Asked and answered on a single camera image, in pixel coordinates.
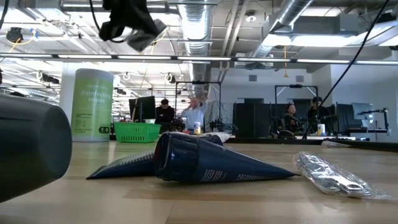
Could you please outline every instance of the exposed ductwork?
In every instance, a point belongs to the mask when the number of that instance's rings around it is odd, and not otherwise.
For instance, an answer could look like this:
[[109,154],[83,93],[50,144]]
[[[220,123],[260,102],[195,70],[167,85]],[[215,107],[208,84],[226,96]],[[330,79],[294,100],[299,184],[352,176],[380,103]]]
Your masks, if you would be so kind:
[[[209,36],[210,6],[187,4],[179,5],[182,17],[182,32],[186,40],[205,40]],[[187,42],[185,50],[189,56],[208,56],[209,44],[201,42]],[[210,81],[209,64],[191,63],[190,77],[192,81]]]
[[[267,17],[264,26],[264,39],[257,49],[250,57],[266,57],[272,50],[273,45],[267,43],[267,36],[270,32],[287,28],[286,32],[291,32],[293,23],[300,17],[304,10],[311,5],[313,0],[285,0],[283,1],[280,10],[275,14]],[[247,69],[254,69],[255,63],[247,64]]]

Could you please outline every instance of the table surface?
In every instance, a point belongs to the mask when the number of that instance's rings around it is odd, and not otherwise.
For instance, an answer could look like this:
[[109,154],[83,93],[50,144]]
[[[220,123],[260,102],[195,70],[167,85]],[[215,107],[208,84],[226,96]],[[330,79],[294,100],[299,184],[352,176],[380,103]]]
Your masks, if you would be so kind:
[[[398,154],[323,146],[227,144],[296,171],[292,156],[316,152],[398,198]],[[304,177],[187,185],[155,177],[85,180],[99,166],[154,144],[75,143],[67,174],[0,204],[0,223],[398,223],[398,201],[329,196]]]

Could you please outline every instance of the bottle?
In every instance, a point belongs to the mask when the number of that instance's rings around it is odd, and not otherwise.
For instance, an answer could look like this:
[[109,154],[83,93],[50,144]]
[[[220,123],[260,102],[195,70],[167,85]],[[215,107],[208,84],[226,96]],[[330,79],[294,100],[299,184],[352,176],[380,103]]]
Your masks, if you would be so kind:
[[195,122],[195,125],[193,126],[193,134],[200,134],[200,133],[201,133],[200,122]]

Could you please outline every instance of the black monitor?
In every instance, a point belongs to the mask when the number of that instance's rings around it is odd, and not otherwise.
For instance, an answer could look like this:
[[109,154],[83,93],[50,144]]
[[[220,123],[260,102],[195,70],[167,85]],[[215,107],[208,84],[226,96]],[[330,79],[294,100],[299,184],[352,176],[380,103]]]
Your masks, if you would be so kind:
[[[140,97],[138,99],[130,99],[130,117],[131,120],[140,120],[141,119],[156,119],[156,108],[155,108],[155,97],[154,96],[147,96],[147,97]],[[132,117],[132,112],[136,108],[136,112],[134,117]]]
[[373,104],[371,103],[353,103],[354,119],[373,120],[372,113],[362,114],[362,112],[372,111]]

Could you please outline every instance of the green basket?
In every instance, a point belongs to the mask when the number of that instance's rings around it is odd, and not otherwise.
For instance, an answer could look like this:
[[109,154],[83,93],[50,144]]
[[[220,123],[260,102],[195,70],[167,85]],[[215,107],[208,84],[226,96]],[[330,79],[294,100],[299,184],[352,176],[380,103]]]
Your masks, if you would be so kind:
[[148,143],[154,142],[159,136],[161,125],[148,123],[124,123],[114,124],[116,140],[118,142]]

